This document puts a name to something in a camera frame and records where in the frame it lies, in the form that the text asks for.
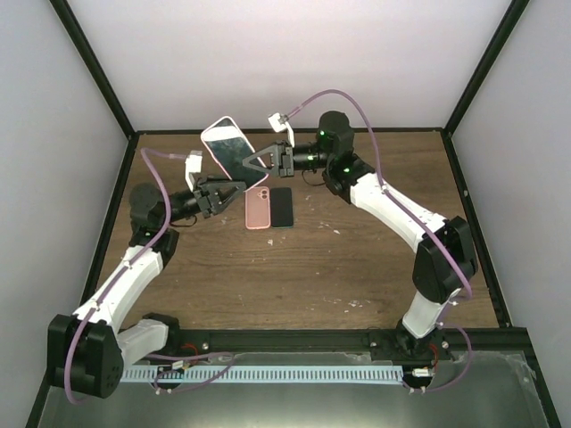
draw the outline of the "white ruler strip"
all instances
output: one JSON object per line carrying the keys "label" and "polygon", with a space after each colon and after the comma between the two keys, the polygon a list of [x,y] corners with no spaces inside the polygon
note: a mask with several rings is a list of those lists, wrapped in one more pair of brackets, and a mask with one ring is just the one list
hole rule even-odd
{"label": "white ruler strip", "polygon": [[[194,366],[183,374],[166,374],[161,383],[201,383],[223,366]],[[149,383],[157,366],[132,366],[123,372],[123,383]],[[365,383],[400,384],[401,366],[234,366],[216,383]]]}

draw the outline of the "brown wood surface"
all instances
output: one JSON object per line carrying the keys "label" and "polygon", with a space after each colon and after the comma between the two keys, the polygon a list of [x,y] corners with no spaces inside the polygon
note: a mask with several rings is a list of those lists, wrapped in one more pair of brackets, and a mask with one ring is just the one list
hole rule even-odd
{"label": "brown wood surface", "polygon": [[[256,148],[276,135],[248,136]],[[310,141],[298,135],[296,141]],[[393,186],[430,210],[463,215],[438,133],[377,134],[384,175]],[[202,149],[199,136],[142,136],[139,147],[188,153]],[[367,134],[355,137],[357,153],[371,165]],[[181,161],[153,158],[170,193],[184,190]],[[219,174],[205,152],[203,174]],[[320,180],[309,174],[308,180]],[[153,182],[137,153],[123,195],[100,283],[112,272],[130,237],[128,195]],[[295,226],[247,230],[244,197],[225,212],[181,229],[175,256],[143,292],[124,326],[148,312],[172,315],[184,328],[391,328],[414,296],[414,256],[393,231],[365,211],[310,187],[301,177],[273,178],[267,186],[291,186]],[[449,320],[467,327],[496,326],[481,273],[474,299]]]}

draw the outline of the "black phone case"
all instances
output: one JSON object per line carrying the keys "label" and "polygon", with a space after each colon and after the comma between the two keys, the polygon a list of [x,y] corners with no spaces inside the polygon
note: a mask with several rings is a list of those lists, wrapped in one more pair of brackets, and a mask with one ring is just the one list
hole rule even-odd
{"label": "black phone case", "polygon": [[294,226],[294,198],[290,187],[269,189],[269,214],[272,227]]}

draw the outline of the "pink phone case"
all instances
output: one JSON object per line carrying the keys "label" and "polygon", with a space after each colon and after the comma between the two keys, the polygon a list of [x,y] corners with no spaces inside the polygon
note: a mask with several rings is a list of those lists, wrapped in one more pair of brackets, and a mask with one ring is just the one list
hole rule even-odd
{"label": "pink phone case", "polygon": [[[256,153],[256,151],[254,150],[252,144],[248,141],[248,139],[246,138],[246,136],[244,135],[244,133],[242,132],[242,130],[240,129],[240,127],[236,124],[236,122],[229,116],[223,116],[222,118],[218,119],[216,122],[214,122],[212,125],[210,125],[209,127],[207,127],[203,133],[205,133],[206,131],[211,130],[212,128],[214,128],[216,125],[218,125],[218,123],[223,120],[223,119],[229,119],[232,124],[236,127],[236,129],[238,129],[241,133],[241,136],[244,138],[244,140],[246,141],[246,143],[248,143],[248,146],[250,147],[250,150],[252,151],[252,153]],[[208,152],[211,154],[211,157],[214,159],[214,161],[217,163],[217,165],[220,167],[220,169],[222,169],[222,171],[224,172],[224,174],[226,175],[226,177],[232,179],[232,177],[228,174],[228,172],[224,169],[224,167],[222,166],[222,164],[219,162],[218,159],[216,159],[216,156],[214,156],[214,153],[212,153],[211,148],[204,142],[203,140],[203,136],[201,134],[200,137],[201,141],[203,142],[204,147],[206,147],[206,150],[208,150]],[[264,163],[264,161],[262,160],[262,158],[260,158],[260,164],[262,167],[265,167],[266,164]],[[266,174],[264,176],[264,178],[262,180],[260,180],[258,183],[256,183],[255,185],[253,185],[252,187],[250,187],[251,189],[253,189],[256,185],[258,185],[259,183],[261,183],[262,181],[264,181],[266,178],[268,178],[268,174]]]}
{"label": "pink phone case", "polygon": [[246,228],[267,229],[270,223],[269,189],[266,186],[251,187],[246,191]]}

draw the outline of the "pink smartphone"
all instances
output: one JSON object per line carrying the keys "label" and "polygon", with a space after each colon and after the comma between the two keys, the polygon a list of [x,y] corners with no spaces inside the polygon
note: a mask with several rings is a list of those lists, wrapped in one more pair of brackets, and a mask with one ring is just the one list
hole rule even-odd
{"label": "pink smartphone", "polygon": [[267,229],[270,223],[269,189],[252,187],[246,191],[246,228]]}
{"label": "pink smartphone", "polygon": [[[232,180],[244,181],[246,188],[254,187],[268,178],[265,174],[242,164],[244,158],[255,153],[252,145],[229,116],[225,116],[206,128],[200,139],[218,163],[224,174]],[[261,159],[257,160],[265,167]]]}

